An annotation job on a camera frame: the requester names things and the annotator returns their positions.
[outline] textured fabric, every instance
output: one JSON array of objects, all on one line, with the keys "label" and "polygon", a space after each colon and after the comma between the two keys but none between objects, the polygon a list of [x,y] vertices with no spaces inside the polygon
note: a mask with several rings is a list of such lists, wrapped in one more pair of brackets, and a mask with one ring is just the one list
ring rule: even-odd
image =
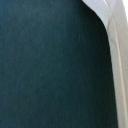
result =
[{"label": "textured fabric", "polygon": [[84,0],[104,23],[111,49],[118,121],[128,128],[128,1]]},{"label": "textured fabric", "polygon": [[81,0],[0,0],[0,128],[117,128],[105,28]]}]

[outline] teal fabric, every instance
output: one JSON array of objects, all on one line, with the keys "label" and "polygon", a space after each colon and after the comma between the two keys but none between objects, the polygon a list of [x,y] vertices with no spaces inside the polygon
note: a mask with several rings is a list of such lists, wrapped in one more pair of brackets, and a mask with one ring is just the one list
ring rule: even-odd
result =
[{"label": "teal fabric", "polygon": [[0,128],[117,128],[112,77],[81,0],[0,1]]}]

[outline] white fold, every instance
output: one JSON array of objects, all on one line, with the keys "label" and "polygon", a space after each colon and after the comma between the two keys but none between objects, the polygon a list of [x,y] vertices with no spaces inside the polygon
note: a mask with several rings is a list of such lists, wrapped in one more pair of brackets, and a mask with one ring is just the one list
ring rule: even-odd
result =
[{"label": "white fold", "polygon": [[83,0],[103,22],[109,39],[119,128],[128,128],[128,1]]}]

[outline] dark teal surface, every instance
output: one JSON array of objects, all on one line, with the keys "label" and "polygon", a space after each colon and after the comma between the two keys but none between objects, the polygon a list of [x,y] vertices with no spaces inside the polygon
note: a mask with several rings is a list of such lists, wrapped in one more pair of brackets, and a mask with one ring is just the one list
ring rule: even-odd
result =
[{"label": "dark teal surface", "polygon": [[107,34],[81,0],[0,1],[0,128],[117,128]]}]

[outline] white fabric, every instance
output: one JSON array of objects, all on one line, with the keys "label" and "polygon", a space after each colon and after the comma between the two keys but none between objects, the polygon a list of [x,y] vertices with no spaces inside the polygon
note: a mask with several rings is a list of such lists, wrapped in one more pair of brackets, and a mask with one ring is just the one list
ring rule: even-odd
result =
[{"label": "white fabric", "polygon": [[128,128],[128,0],[83,0],[102,20],[109,39],[119,128]]}]

